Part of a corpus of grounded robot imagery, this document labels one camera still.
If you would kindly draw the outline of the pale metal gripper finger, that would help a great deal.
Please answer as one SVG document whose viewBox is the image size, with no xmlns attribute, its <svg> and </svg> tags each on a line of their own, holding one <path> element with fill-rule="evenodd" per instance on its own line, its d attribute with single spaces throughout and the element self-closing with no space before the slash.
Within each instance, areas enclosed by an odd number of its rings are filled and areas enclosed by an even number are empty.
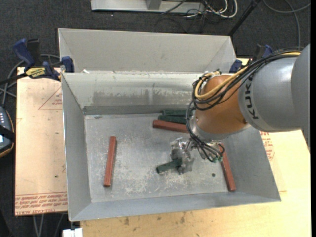
<svg viewBox="0 0 316 237">
<path fill-rule="evenodd" d="M 181 158 L 177 167 L 178 173 L 185 174 L 192 171 L 194 161 L 195 158 Z"/>
<path fill-rule="evenodd" d="M 170 157 L 171 157 L 172 160 L 182 159 L 182 157 L 183 157 L 183 149 L 181 149 L 181 148 L 173 148 L 171 150 Z"/>
</svg>

